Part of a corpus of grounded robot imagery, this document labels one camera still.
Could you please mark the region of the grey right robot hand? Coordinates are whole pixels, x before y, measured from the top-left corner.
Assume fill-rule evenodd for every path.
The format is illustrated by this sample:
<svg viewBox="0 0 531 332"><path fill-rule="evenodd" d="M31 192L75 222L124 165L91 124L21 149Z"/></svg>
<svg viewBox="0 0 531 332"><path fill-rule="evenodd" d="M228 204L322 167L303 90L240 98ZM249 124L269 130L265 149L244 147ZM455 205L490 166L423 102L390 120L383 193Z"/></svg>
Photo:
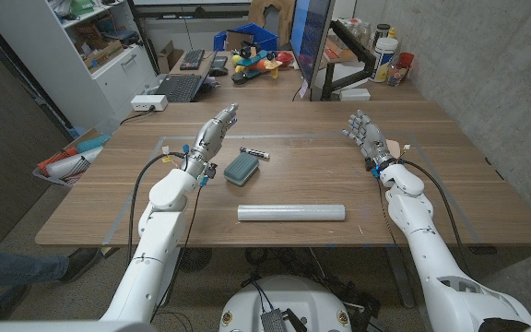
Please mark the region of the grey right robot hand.
<svg viewBox="0 0 531 332"><path fill-rule="evenodd" d="M348 129L344 129L343 134L360 148L367 172L381 172L395 164L395 157L389 152L384 134L362 110L349 117Z"/></svg>

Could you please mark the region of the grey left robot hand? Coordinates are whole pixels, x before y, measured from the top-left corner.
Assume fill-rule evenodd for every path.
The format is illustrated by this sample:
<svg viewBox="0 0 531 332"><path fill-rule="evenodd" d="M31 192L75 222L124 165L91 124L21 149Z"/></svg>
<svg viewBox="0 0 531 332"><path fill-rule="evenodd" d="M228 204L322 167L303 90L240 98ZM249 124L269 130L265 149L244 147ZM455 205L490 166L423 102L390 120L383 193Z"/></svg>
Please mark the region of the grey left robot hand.
<svg viewBox="0 0 531 332"><path fill-rule="evenodd" d="M184 158L184 172L198 177L218 154L227 131L237 122L238 107L238 103L231 104L201 127L188 156Z"/></svg>

